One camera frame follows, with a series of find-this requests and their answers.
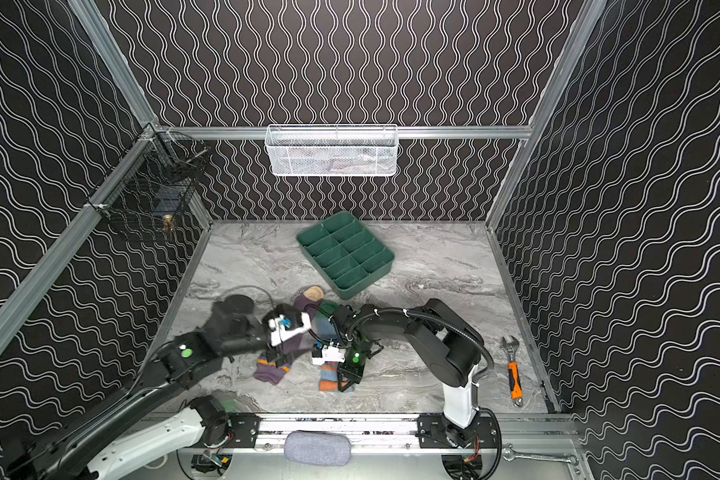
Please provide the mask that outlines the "purple sock tan toe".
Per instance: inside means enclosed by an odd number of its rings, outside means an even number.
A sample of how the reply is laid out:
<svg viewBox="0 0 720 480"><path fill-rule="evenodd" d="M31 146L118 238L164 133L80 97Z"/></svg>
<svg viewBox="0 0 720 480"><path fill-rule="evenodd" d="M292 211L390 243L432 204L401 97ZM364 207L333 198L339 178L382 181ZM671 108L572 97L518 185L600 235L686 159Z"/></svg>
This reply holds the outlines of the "purple sock tan toe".
<svg viewBox="0 0 720 480"><path fill-rule="evenodd" d="M299 311L308 314L310 320L313 321L324 297L324 291L321 287L312 286L294 299L293 306ZM286 340L279 346L277 350L279 357L275 360L269 360L265 354L261 354L257 359L253 378L271 385L278 385L290 371L294 361L305 353L305 350L301 348L302 340L303 334L298 334Z"/></svg>

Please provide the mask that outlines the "blue sock orange cuff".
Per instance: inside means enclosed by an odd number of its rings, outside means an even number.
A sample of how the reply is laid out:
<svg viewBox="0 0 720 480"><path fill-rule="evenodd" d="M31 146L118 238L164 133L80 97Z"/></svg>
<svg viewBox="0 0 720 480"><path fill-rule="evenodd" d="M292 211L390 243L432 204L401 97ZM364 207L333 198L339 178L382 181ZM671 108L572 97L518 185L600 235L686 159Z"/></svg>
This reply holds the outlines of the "blue sock orange cuff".
<svg viewBox="0 0 720 480"><path fill-rule="evenodd" d="M313 320L313 331L319 337L313 349L312 360L320 370L318 389L321 392L352 392L355 383L345 374L339 372L343 364L345 350L338 345L338 334L331 321L331 316L338 304L331 300L317 303L316 315Z"/></svg>

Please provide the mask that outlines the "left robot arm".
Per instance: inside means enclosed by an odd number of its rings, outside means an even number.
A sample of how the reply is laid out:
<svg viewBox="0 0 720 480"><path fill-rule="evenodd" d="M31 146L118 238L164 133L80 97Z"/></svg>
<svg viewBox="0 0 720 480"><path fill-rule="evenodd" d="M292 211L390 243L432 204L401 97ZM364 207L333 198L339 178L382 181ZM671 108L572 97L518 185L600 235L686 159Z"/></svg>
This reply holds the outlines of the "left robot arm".
<svg viewBox="0 0 720 480"><path fill-rule="evenodd" d="M190 401L178 414L139 432L131 429L157 407L219 371L227 359L265 352L310 331L310 316L278 304L263 319L255 302L230 295L213 303L200 327L161 345L141 373L114 397L61 430L23 445L6 479L120 479L173 451L229 439L229 416L211 396Z"/></svg>

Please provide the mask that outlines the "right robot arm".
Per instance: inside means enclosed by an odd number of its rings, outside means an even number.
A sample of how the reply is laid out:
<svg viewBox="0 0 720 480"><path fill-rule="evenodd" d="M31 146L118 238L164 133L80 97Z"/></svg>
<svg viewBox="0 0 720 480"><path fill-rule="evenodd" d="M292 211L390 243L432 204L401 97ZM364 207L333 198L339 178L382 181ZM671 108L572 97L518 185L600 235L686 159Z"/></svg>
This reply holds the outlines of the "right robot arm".
<svg viewBox="0 0 720 480"><path fill-rule="evenodd" d="M440 299L414 308L366 304L359 310L338 307L330 317L345 349L337 366L341 391L359 384L366 363L380 351L380 340L407 342L443 386L443 415L466 429L478 413L479 380L494 371L492 355L480 333Z"/></svg>

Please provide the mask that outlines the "grey cloth pad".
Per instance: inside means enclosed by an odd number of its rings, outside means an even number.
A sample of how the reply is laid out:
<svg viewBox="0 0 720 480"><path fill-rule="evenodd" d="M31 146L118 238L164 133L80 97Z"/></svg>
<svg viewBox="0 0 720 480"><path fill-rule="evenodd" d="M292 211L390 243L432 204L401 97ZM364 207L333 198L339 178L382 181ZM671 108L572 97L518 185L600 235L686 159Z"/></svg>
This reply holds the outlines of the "grey cloth pad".
<svg viewBox="0 0 720 480"><path fill-rule="evenodd" d="M341 435L294 431L286 437L284 455L290 461L306 465L344 466L351 459L351 443Z"/></svg>

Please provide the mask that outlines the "green compartment tray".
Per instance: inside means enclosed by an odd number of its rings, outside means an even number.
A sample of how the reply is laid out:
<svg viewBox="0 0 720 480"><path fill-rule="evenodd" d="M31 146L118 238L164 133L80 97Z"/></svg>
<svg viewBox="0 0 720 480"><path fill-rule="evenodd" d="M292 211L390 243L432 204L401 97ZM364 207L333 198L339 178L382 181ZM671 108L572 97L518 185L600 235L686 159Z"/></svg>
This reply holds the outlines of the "green compartment tray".
<svg viewBox="0 0 720 480"><path fill-rule="evenodd" d="M390 273L395 254L348 211L304 229L296 241L307 261L341 300L349 300Z"/></svg>

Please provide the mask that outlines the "brass padlock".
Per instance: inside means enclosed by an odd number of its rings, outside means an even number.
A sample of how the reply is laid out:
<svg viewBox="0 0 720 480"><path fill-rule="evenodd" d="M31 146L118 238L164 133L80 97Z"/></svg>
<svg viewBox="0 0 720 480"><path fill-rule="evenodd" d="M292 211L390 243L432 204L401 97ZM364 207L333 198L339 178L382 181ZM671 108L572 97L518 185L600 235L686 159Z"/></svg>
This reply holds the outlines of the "brass padlock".
<svg viewBox="0 0 720 480"><path fill-rule="evenodd" d="M162 216L163 232L165 235L169 235L175 232L175 220L171 214Z"/></svg>

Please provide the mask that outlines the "silver combination wrench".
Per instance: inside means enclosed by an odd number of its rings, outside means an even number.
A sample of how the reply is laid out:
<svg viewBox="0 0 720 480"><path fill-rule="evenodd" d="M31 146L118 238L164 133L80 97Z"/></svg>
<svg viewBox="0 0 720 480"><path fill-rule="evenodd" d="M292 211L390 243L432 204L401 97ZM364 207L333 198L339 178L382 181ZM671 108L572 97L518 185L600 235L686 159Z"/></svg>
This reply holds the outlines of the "silver combination wrench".
<svg viewBox="0 0 720 480"><path fill-rule="evenodd" d="M533 453L533 452L522 452L517 451L512 445L506 445L501 451L502 458L507 461L515 460L530 460L530 461L542 461L542 462L554 462L564 463L569 465L578 465L579 461L575 455L555 455L555 454L544 454L544 453Z"/></svg>

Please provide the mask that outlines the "front aluminium rail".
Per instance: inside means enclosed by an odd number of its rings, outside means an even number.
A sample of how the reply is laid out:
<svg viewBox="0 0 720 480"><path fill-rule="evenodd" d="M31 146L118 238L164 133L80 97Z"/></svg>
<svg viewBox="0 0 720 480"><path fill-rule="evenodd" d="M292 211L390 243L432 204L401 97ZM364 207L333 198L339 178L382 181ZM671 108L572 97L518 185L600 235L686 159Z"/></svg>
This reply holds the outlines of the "front aluminium rail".
<svg viewBox="0 0 720 480"><path fill-rule="evenodd" d="M232 440L223 454L280 454L294 431L338 435L349 440L353 454L490 453L502 445L519 451L562 454L575 449L578 428L567 415L487 414L467 432L448 439L441 414L234 414Z"/></svg>

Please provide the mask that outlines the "aluminium frame profile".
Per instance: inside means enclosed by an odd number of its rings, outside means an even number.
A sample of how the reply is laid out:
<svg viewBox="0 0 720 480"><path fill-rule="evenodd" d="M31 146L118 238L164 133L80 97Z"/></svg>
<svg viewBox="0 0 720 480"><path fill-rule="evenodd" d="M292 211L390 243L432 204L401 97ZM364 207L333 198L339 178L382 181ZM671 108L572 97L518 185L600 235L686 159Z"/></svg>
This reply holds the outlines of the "aluminium frame profile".
<svg viewBox="0 0 720 480"><path fill-rule="evenodd" d="M108 22L101 14L96 2L91 0L70 0L69 6L140 125L142 127L157 125L157 115L149 105L143 89L137 82L125 55L117 44Z"/></svg>

